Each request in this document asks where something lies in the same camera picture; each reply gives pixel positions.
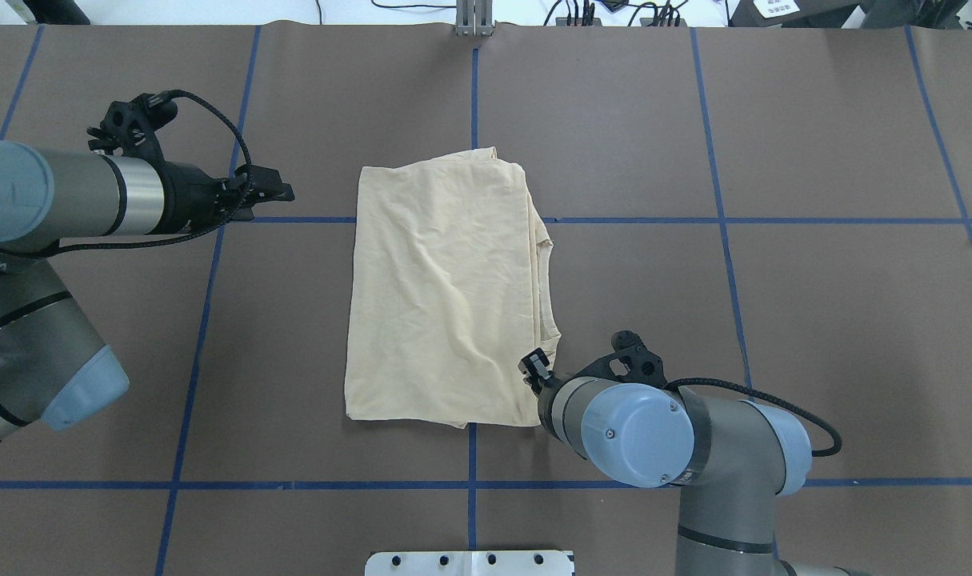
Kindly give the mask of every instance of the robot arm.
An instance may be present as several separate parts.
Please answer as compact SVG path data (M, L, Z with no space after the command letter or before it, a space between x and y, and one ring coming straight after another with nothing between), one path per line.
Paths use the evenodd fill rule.
M234 134L229 120L181 91L113 102L90 148L37 150L0 142L0 441L46 420L62 430L119 398L130 385L46 258L94 248L190 240L232 219L251 219L260 202L291 201L276 170L246 164L234 178L165 161L155 131L176 116L172 98L197 99ZM122 156L112 156L122 149ZM146 243L80 244L64 238L179 234Z
M633 332L612 343L613 354L567 380L552 375L541 350L522 360L522 372L545 429L604 474L682 488L678 576L862 574L774 560L775 499L802 488L814 455L795 416L668 383L660 357ZM612 361L628 373L614 374Z

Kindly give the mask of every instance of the paper label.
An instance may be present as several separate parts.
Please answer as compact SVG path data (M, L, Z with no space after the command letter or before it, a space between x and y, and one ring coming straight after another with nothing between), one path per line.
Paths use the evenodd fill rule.
M777 18L799 11L799 5L795 3L795 0L753 0L753 4L756 5L756 10L759 10L764 18Z

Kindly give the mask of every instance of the beige cloth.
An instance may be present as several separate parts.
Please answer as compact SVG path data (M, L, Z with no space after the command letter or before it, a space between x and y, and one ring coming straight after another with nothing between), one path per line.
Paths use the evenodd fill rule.
M560 334L525 171L470 150L358 184L347 416L537 426L518 361Z

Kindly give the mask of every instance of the white bracket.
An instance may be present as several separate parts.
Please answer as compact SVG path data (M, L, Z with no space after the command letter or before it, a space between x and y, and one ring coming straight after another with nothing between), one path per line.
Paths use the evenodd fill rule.
M457 36L493 36L493 0L457 0Z
M574 553L562 550L378 553L365 576L574 576Z

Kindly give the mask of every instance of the light blue joint cap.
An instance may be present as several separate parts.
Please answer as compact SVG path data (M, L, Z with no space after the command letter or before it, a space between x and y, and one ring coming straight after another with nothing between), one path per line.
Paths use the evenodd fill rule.
M781 450L785 455L785 487L781 488L778 496L794 494L805 485L806 475L812 468L812 444L802 422L791 412L756 404L751 400L739 400L752 405L770 423L771 429L781 443Z
M618 384L596 394L585 408L582 442L602 473L655 488L688 467L695 433L675 397L646 384Z
M108 346L91 357L58 391L41 419L64 430L105 408L130 389L130 379Z
M0 142L0 242L27 236L48 215L55 180L32 147Z

